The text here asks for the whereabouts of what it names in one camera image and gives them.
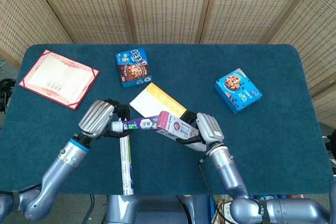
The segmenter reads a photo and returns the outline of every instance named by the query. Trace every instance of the toothpaste cap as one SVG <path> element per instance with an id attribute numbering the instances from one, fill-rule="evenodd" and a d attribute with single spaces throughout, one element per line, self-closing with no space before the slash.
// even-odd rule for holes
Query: toothpaste cap
<path id="1" fill-rule="evenodd" d="M 111 130 L 116 132 L 123 132 L 123 126 L 121 121 L 111 122 Z"/>

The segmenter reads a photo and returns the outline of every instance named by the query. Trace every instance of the table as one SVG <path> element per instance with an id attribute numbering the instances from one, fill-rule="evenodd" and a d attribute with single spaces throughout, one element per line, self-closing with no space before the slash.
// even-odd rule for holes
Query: table
<path id="1" fill-rule="evenodd" d="M 124 89 L 114 54 L 144 47 L 153 82 L 194 112 L 217 118 L 250 194 L 325 193 L 332 171 L 298 52 L 290 45 L 87 45 L 31 46 L 21 80 L 40 54 L 51 50 L 100 70 L 73 111 L 16 86 L 0 134 L 1 190 L 38 184 L 58 151 L 79 132 L 91 104 L 112 98 L 129 103 L 145 84 Z M 213 88 L 241 68 L 263 93 L 234 115 Z M 140 115 L 131 110 L 132 118 Z M 201 152 L 152 131 L 131 135 L 135 194 L 207 194 L 197 161 Z M 224 194 L 213 164 L 205 164 L 213 193 Z M 61 190 L 64 194 L 122 194 L 119 140 L 100 138 Z"/>

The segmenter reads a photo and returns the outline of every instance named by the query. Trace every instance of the pink toothpaste box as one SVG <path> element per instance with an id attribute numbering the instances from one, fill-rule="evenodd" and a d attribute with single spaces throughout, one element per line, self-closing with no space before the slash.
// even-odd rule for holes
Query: pink toothpaste box
<path id="1" fill-rule="evenodd" d="M 161 111 L 157 122 L 157 128 L 159 130 L 156 132 L 173 140 L 176 140 L 177 138 L 186 140 L 190 137 L 199 135 L 197 129 L 167 111 Z M 206 151 L 206 145 L 202 143 L 192 143 L 187 144 L 186 146 L 196 151 Z"/>

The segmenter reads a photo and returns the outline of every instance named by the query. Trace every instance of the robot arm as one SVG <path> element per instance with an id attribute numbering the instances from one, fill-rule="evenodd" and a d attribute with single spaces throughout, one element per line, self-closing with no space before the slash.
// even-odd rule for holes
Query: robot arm
<path id="1" fill-rule="evenodd" d="M 197 114 L 199 132 L 209 146 L 210 156 L 225 191 L 234 199 L 230 213 L 241 224 L 336 224 L 336 182 L 330 188 L 330 214 L 312 199 L 271 199 L 260 204 L 249 199 L 246 186 L 230 154 L 224 146 L 224 135 L 212 116 Z"/>
<path id="2" fill-rule="evenodd" d="M 0 222 L 12 210 L 16 210 L 14 201 L 19 202 L 17 210 L 28 221 L 45 218 L 62 185 L 89 152 L 90 141 L 104 133 L 114 113 L 121 113 L 118 103 L 112 100 L 94 102 L 79 123 L 80 133 L 74 135 L 59 151 L 57 158 L 44 174 L 42 186 L 18 194 L 16 199 L 14 195 L 0 196 Z"/>

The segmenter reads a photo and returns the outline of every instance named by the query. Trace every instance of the cookie box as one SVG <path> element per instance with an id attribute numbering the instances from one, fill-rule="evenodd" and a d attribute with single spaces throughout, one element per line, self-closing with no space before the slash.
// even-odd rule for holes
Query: cookie box
<path id="1" fill-rule="evenodd" d="M 123 87 L 139 85 L 152 80 L 144 48 L 137 48 L 115 55 Z"/>
<path id="2" fill-rule="evenodd" d="M 262 96 L 240 68 L 217 80 L 214 87 L 235 114 Z"/>

